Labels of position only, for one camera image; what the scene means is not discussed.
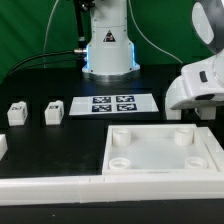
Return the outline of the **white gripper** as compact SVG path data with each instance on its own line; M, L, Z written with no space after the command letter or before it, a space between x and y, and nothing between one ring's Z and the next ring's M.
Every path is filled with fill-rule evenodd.
M224 105L224 57L184 66L167 90L165 105L171 110Z

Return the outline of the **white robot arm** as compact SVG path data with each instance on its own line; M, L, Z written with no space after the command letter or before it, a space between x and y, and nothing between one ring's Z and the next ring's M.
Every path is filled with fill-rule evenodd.
M137 71L134 45L127 36L130 0L92 1L92 38L83 73L107 82ZM192 24L213 56L182 68L166 93L171 110L224 105L224 0L195 0Z

